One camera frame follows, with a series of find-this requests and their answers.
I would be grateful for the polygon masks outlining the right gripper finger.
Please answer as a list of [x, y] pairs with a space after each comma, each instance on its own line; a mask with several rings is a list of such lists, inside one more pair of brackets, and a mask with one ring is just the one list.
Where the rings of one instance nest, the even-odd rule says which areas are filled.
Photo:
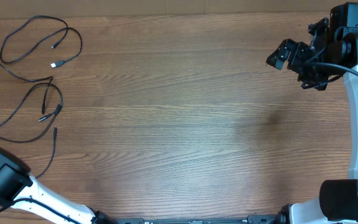
[[266, 63], [276, 69], [281, 70], [285, 61], [288, 60], [291, 51], [294, 49], [295, 41], [291, 39], [285, 39], [278, 46], [278, 48], [267, 57]]
[[304, 42], [297, 42], [288, 58], [287, 69], [292, 70], [295, 65], [301, 65], [308, 60], [308, 45]]

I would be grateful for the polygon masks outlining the black USB-C cable long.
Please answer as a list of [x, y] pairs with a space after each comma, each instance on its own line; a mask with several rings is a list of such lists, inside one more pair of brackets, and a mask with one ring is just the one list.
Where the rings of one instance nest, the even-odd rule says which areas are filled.
[[[3, 126], [6, 122], [8, 122], [16, 113], [17, 111], [20, 109], [20, 106], [18, 106], [13, 112], [12, 114], [4, 121], [0, 124], [0, 127]], [[17, 140], [12, 140], [12, 139], [6, 139], [0, 136], [0, 140], [3, 141], [7, 141], [7, 142], [13, 142], [13, 143], [29, 143], [29, 142], [34, 142], [34, 141], [38, 141], [39, 139], [41, 139], [50, 129], [50, 127], [52, 126], [53, 122], [55, 121], [56, 117], [59, 115], [59, 113], [61, 112], [61, 110], [63, 109], [63, 105], [61, 103], [59, 103], [55, 109], [54, 112], [43, 116], [39, 119], [39, 122], [46, 120], [49, 117], [52, 117], [50, 122], [48, 123], [48, 125], [45, 127], [45, 129], [36, 137], [29, 139], [29, 140], [24, 140], [24, 141], [17, 141]], [[57, 140], [57, 127], [54, 127], [53, 129], [53, 149], [52, 149], [52, 155], [51, 158], [47, 164], [47, 166], [45, 167], [45, 169], [39, 174], [37, 175], [35, 178], [38, 179], [41, 176], [43, 176], [49, 169], [49, 167], [52, 165], [53, 159], [55, 157], [55, 152], [56, 152], [56, 140]]]

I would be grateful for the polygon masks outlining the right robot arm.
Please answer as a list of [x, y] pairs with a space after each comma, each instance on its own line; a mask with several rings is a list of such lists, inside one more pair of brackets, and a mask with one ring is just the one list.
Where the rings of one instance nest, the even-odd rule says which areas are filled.
[[308, 26], [310, 44], [285, 39], [267, 57], [298, 75], [304, 89], [323, 91], [336, 80], [346, 89], [351, 116], [351, 160], [346, 179], [325, 180], [317, 198], [282, 207], [267, 223], [358, 223], [358, 2], [331, 9]]

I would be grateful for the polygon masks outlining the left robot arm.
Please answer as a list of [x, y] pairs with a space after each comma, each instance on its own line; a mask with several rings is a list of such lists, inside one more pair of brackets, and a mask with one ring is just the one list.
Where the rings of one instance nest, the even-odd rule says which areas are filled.
[[72, 202], [41, 184], [30, 167], [0, 148], [0, 212], [25, 210], [53, 223], [114, 223], [112, 218]]

